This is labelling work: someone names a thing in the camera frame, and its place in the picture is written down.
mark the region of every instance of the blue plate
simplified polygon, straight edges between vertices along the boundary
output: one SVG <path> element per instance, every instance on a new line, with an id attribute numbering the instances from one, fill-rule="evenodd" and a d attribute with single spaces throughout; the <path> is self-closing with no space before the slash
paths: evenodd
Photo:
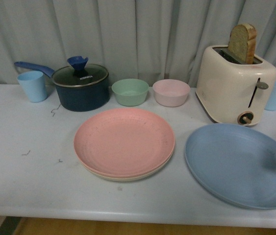
<path id="1" fill-rule="evenodd" d="M 276 141 L 234 124 L 197 129 L 186 142 L 187 164 L 214 196 L 243 208 L 276 209 Z"/>

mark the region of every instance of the blue handle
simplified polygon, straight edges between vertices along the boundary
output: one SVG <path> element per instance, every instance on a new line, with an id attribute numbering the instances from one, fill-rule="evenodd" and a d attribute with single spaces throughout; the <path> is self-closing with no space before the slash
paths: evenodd
<path id="1" fill-rule="evenodd" d="M 46 76 L 48 77 L 52 77 L 53 73 L 55 72 L 54 70 L 52 70 L 47 66 L 37 65 L 37 64 L 32 64 L 32 63 L 27 63 L 22 61 L 15 62 L 14 65 L 24 69 L 41 71 L 42 73 L 45 73 Z"/>

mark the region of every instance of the pink bowl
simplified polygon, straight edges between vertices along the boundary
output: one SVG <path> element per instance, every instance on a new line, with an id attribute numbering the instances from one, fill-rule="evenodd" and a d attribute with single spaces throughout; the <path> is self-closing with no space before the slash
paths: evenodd
<path id="1" fill-rule="evenodd" d="M 179 80 L 164 79 L 155 82 L 153 90 L 157 103 L 167 107 L 176 107 L 186 102 L 190 86 Z"/>

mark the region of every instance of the saucepan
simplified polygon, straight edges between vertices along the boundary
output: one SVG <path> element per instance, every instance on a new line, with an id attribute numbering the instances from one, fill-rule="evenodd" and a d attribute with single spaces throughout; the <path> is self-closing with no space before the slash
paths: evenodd
<path id="1" fill-rule="evenodd" d="M 71 111 L 97 109 L 110 99 L 108 71 L 96 64 L 87 64 L 88 58 L 74 56 L 67 60 L 71 66 L 53 70 L 47 66 L 15 62 L 15 66 L 43 72 L 56 86 L 61 105 Z"/>

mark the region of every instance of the pot lid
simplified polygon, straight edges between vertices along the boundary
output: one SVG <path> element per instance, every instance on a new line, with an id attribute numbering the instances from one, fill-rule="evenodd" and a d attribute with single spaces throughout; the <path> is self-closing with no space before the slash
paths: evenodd
<path id="1" fill-rule="evenodd" d="M 53 83 L 61 87 L 85 87 L 96 84 L 108 77 L 105 67 L 87 64 L 88 58 L 74 56 L 67 60 L 71 66 L 63 67 L 52 75 Z"/>

